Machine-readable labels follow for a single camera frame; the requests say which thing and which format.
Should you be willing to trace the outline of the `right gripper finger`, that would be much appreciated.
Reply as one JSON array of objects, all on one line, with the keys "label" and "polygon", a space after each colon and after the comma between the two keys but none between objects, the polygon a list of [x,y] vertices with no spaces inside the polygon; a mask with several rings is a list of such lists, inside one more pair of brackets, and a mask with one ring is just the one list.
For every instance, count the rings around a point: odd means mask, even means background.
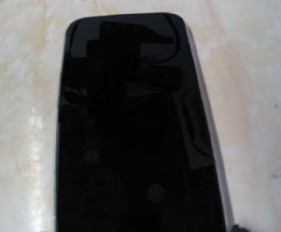
[{"label": "right gripper finger", "polygon": [[232,227],[232,232],[248,232],[248,230],[244,227],[239,226],[239,225],[234,225]]}]

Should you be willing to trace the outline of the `black phone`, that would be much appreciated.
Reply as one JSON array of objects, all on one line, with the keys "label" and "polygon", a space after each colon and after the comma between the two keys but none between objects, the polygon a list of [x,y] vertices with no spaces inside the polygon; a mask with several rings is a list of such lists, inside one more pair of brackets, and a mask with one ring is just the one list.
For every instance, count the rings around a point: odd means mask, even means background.
[{"label": "black phone", "polygon": [[56,232],[229,232],[193,38],[172,13],[81,18],[65,34]]}]

